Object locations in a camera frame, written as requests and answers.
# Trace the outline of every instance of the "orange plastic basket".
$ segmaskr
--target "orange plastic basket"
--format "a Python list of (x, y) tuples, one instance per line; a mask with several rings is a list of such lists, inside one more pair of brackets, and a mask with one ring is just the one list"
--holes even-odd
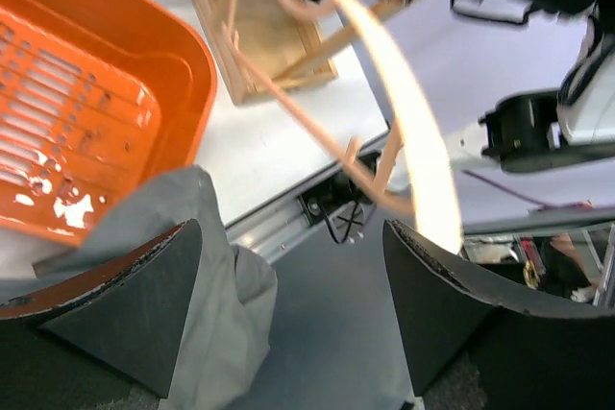
[(215, 91), (205, 42), (149, 0), (0, 0), (0, 226), (79, 245), (192, 162)]

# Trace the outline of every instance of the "robotic arm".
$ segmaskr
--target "robotic arm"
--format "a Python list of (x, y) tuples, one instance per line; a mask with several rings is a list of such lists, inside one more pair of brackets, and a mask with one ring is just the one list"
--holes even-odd
[(446, 139), (455, 169), (500, 165), (530, 173), (615, 157), (615, 0), (529, 0), (521, 18), (454, 14), (523, 27), (536, 12), (588, 14), (588, 35), (561, 88), (513, 95)]

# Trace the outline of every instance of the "wooden box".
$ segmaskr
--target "wooden box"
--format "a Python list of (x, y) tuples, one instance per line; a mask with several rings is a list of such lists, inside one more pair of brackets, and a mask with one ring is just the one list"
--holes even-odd
[[(236, 105), (250, 103), (264, 89), (254, 84), (240, 68), (221, 38), (220, 25), (214, 24), (212, 18), (215, 1), (192, 0), (233, 102)], [(301, 57), (311, 55), (322, 42), (315, 22), (294, 19), (283, 10), (278, 0), (238, 0), (235, 28), (241, 51), (271, 77), (283, 73)], [(313, 69), (275, 82), (288, 91), (324, 84), (336, 77), (332, 60), (327, 59)]]

